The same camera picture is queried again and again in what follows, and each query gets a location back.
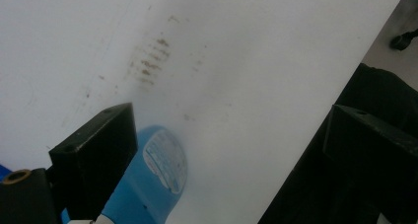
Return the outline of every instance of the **bottle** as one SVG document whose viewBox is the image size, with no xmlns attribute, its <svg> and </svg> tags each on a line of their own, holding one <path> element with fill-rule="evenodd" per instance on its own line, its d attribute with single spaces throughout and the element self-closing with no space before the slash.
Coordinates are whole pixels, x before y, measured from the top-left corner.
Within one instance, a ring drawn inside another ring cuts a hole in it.
<svg viewBox="0 0 418 224">
<path fill-rule="evenodd" d="M 132 159 L 102 215 L 114 224 L 163 224 L 181 197 L 187 164 L 183 150 L 164 127 L 137 133 Z"/>
</svg>

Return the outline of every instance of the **white table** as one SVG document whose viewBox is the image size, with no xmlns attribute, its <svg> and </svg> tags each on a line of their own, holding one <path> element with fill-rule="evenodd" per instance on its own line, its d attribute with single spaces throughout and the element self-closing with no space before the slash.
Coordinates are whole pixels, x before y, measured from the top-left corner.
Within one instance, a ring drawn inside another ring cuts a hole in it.
<svg viewBox="0 0 418 224">
<path fill-rule="evenodd" d="M 167 223 L 256 223 L 398 1 L 0 0 L 0 163 L 133 102 L 187 155 Z"/>
</svg>

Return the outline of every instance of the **bottle label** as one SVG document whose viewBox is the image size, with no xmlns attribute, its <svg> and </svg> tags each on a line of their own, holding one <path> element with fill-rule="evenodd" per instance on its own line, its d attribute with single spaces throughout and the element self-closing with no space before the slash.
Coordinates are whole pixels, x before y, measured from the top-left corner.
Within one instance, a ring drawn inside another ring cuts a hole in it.
<svg viewBox="0 0 418 224">
<path fill-rule="evenodd" d="M 166 130 L 153 134 L 143 150 L 148 168 L 159 177 L 164 187 L 172 193 L 180 193 L 187 177 L 184 153 Z"/>
</svg>

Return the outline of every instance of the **black mechanical part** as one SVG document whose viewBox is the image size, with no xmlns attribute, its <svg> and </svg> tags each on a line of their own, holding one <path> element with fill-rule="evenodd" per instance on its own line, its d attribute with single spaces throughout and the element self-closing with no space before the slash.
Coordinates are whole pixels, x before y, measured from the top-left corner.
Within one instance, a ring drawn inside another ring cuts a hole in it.
<svg viewBox="0 0 418 224">
<path fill-rule="evenodd" d="M 0 183 L 1 223 L 60 224 L 45 169 L 14 172 Z"/>
<path fill-rule="evenodd" d="M 418 37 L 418 29 L 393 38 L 389 46 L 393 49 L 404 50 L 415 37 Z"/>
<path fill-rule="evenodd" d="M 52 166 L 10 174 L 0 183 L 0 222 L 61 224 L 96 220 L 137 151 L 131 104 L 98 113 L 49 151 Z"/>
<path fill-rule="evenodd" d="M 372 114 L 418 137 L 418 93 L 390 72 L 360 64 L 336 104 Z M 377 223 L 377 205 L 323 154 L 327 128 L 328 116 L 259 223 Z"/>
<path fill-rule="evenodd" d="M 418 139 L 363 111 L 332 107 L 323 152 L 391 223 L 418 219 Z"/>
<path fill-rule="evenodd" d="M 96 220 L 136 151 L 132 106 L 100 112 L 49 151 L 56 202 L 71 219 Z"/>
</svg>

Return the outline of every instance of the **blue bottle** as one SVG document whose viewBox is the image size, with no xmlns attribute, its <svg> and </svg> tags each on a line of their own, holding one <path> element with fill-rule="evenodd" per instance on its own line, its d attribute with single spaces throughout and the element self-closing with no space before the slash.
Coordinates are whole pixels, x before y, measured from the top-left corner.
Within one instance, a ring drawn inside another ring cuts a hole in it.
<svg viewBox="0 0 418 224">
<path fill-rule="evenodd" d="M 185 156 L 164 127 L 142 129 L 137 139 L 138 152 L 102 214 L 114 224 L 163 224 L 185 185 Z"/>
</svg>

